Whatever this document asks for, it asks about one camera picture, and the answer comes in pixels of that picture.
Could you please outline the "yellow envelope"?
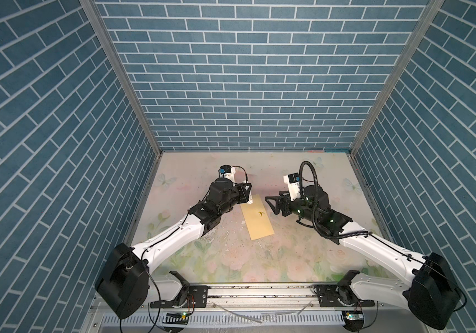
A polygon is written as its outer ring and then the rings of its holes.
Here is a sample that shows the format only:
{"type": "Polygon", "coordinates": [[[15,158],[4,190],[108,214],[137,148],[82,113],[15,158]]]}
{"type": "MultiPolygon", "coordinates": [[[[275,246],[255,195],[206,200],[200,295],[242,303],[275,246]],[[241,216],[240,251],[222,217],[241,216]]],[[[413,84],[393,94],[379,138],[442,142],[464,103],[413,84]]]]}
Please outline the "yellow envelope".
{"type": "Polygon", "coordinates": [[[254,195],[251,203],[241,204],[241,210],[251,240],[275,234],[260,195],[254,195]]]}

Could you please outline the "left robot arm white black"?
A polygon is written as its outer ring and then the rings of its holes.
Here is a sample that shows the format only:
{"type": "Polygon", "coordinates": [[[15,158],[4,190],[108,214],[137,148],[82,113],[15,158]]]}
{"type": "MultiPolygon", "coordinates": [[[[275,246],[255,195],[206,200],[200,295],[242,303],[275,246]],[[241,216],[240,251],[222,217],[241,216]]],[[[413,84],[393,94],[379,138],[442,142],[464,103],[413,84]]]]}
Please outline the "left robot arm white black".
{"type": "Polygon", "coordinates": [[[248,203],[252,197],[251,183],[235,183],[218,178],[210,185],[203,200],[188,209],[185,217],[164,232],[134,246],[121,243],[114,247],[95,283],[97,293],[119,319],[126,319],[145,303],[151,287],[157,299],[172,301],[185,286],[178,277],[160,282],[152,276],[167,258],[189,243],[213,230],[221,217],[235,205],[248,203]]]}

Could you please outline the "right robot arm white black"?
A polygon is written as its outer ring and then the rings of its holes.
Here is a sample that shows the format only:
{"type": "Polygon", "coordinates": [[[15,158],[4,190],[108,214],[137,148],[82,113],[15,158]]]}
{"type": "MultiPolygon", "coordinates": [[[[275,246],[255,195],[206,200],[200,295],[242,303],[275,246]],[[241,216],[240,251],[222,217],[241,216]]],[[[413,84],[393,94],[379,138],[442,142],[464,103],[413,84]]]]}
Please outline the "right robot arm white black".
{"type": "Polygon", "coordinates": [[[321,187],[280,191],[265,201],[275,215],[296,215],[299,224],[360,253],[394,275],[389,279],[348,271],[336,287],[339,303],[348,307],[363,301],[394,305],[407,309],[436,330],[445,329],[452,314],[467,305],[467,296],[443,256],[410,251],[366,230],[349,216],[333,210],[321,187]]]}

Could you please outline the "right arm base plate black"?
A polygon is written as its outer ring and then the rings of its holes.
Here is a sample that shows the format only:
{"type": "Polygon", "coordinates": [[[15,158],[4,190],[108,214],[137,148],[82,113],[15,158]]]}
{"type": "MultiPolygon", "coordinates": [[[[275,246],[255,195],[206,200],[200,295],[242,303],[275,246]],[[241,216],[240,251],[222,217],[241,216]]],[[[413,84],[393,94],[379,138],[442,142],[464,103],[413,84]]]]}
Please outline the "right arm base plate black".
{"type": "Polygon", "coordinates": [[[320,307],[373,307],[375,301],[359,300],[348,289],[340,288],[336,283],[314,284],[312,291],[320,307]]]}

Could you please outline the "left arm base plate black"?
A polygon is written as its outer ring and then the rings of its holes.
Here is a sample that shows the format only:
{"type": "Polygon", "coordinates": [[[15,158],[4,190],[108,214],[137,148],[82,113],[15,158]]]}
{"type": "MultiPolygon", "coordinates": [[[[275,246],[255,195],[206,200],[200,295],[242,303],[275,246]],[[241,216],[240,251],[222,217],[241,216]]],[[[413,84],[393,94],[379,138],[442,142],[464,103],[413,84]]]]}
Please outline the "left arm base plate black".
{"type": "Polygon", "coordinates": [[[172,308],[206,308],[209,287],[207,285],[190,285],[183,287],[178,295],[171,301],[154,301],[150,303],[152,309],[172,309],[172,308]]]}

